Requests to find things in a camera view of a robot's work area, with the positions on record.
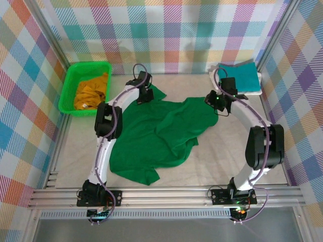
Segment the plaid wallpaper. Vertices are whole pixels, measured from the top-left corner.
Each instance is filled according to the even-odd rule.
[[[285,129],[285,166],[323,239],[323,0],[303,0],[263,72],[270,117]]]
[[[0,3],[0,241],[12,242],[55,146],[65,71],[23,0]]]
[[[205,73],[258,60],[289,0],[37,0],[70,62]]]

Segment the white floor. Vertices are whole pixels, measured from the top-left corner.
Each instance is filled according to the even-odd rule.
[[[132,76],[113,76],[110,98],[114,98]],[[167,94],[164,100],[181,102],[186,97],[206,96],[212,89],[208,75],[153,75],[153,84]],[[263,115],[258,96],[249,96],[253,107]],[[95,157],[95,117],[73,117],[66,141],[59,156],[56,188],[80,188],[87,179]],[[189,158],[180,166],[160,168],[160,180],[151,186],[226,185],[246,163],[244,158],[248,132],[233,116],[221,117],[218,123],[198,137],[199,145],[193,147]],[[279,165],[259,184],[286,184]],[[110,172],[108,187],[142,187]]]

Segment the green plastic basket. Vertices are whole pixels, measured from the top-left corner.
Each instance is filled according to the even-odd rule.
[[[75,110],[74,99],[80,82],[102,76],[106,72],[107,87],[105,102],[109,101],[110,79],[112,67],[108,62],[79,62],[73,64],[67,70],[62,94],[59,100],[59,110],[62,113],[73,116],[95,116],[96,110]]]

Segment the teal towel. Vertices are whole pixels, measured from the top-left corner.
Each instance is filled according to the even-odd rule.
[[[245,64],[239,67],[229,67],[219,65],[224,68],[228,77],[234,77],[236,79],[236,88],[238,92],[258,92],[260,91],[259,78],[257,75],[257,68],[255,63]],[[218,72],[219,78],[225,78],[226,74],[223,70]]]

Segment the yellow cloth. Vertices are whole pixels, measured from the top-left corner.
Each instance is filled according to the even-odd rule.
[[[100,77],[79,83],[74,99],[76,110],[97,109],[97,106],[105,101],[107,73]]]

